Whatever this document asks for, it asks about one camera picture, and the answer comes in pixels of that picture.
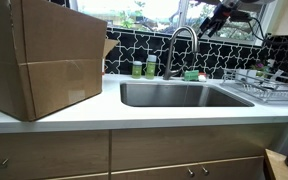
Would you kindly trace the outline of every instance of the stainless steel sink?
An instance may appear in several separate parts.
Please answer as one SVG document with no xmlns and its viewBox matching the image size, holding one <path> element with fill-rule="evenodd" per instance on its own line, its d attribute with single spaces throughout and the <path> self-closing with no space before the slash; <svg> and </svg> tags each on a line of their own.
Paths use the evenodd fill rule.
<svg viewBox="0 0 288 180">
<path fill-rule="evenodd" d="M 212 85 L 121 83 L 121 101 L 133 107 L 252 107 Z"/>
</svg>

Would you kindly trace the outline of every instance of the dish drying rack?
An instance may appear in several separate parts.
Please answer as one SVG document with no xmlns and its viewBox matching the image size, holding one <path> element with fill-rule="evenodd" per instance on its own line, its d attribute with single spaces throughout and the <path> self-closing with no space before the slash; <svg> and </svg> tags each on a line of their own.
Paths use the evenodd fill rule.
<svg viewBox="0 0 288 180">
<path fill-rule="evenodd" d="M 246 74 L 241 74 L 237 69 L 224 69 L 222 85 L 242 91 L 265 103 L 288 102 L 288 83 L 285 83 L 288 81 L 287 76 L 263 72 L 270 78 L 251 77 L 249 72 L 247 70 Z"/>
</svg>

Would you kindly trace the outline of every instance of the wooden cabinet front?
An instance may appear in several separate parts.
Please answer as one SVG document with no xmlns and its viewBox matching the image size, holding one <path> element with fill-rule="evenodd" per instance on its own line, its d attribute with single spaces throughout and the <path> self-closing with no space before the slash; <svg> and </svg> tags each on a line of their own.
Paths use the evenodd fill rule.
<svg viewBox="0 0 288 180">
<path fill-rule="evenodd" d="M 112 131 L 112 171 L 263 155 L 284 125 Z"/>
<path fill-rule="evenodd" d="M 0 179 L 108 172 L 108 131 L 0 134 Z"/>
<path fill-rule="evenodd" d="M 61 178 L 52 178 L 46 180 L 109 180 L 108 173 L 102 174 L 87 174 L 80 176 L 67 176 Z"/>
<path fill-rule="evenodd" d="M 263 157 L 251 157 L 113 172 L 112 180 L 258 180 L 262 168 Z"/>
</svg>

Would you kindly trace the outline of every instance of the kitchen faucet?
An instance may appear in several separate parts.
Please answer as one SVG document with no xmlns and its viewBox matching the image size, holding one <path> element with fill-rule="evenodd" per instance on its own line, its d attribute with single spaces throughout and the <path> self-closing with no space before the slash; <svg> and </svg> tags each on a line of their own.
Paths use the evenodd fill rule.
<svg viewBox="0 0 288 180">
<path fill-rule="evenodd" d="M 191 40 L 192 40 L 192 52 L 193 53 L 197 53 L 198 52 L 198 38 L 197 35 L 195 33 L 195 31 L 189 27 L 189 26 L 183 26 L 178 28 L 172 35 L 171 37 L 171 43 L 170 43 L 170 48 L 169 48 L 169 52 L 168 52 L 168 57 L 167 57 L 167 63 L 166 63 L 166 69 L 165 69 L 165 73 L 164 73 L 164 80 L 169 80 L 172 76 L 175 76 L 176 74 L 178 74 L 181 69 L 184 67 L 184 65 L 182 66 L 182 68 L 178 69 L 178 70 L 171 70 L 171 59 L 172 59 L 172 54 L 173 54 L 173 46 L 175 43 L 175 39 L 176 37 L 183 31 L 188 31 L 191 34 Z"/>
</svg>

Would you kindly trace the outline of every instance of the green bottle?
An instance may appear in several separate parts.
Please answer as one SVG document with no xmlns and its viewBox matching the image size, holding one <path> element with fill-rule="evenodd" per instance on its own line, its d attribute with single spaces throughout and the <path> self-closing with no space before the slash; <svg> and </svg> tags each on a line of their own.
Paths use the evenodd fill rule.
<svg viewBox="0 0 288 180">
<path fill-rule="evenodd" d="M 140 79 L 141 75 L 142 75 L 142 62 L 134 61 L 133 68 L 132 68 L 132 78 Z"/>
<path fill-rule="evenodd" d="M 146 74 L 145 74 L 146 79 L 154 79 L 155 66 L 156 66 L 156 56 L 148 55 L 146 63 Z"/>
</svg>

